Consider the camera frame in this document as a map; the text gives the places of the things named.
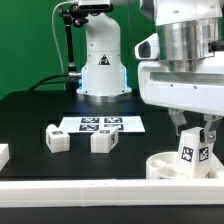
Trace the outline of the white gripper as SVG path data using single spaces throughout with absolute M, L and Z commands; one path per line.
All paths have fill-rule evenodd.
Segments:
M 158 62 L 141 62 L 138 81 L 146 104 L 169 108 L 177 136 L 187 127 L 185 110 L 205 114 L 200 141 L 216 141 L 216 131 L 224 116 L 223 74 L 166 72 Z

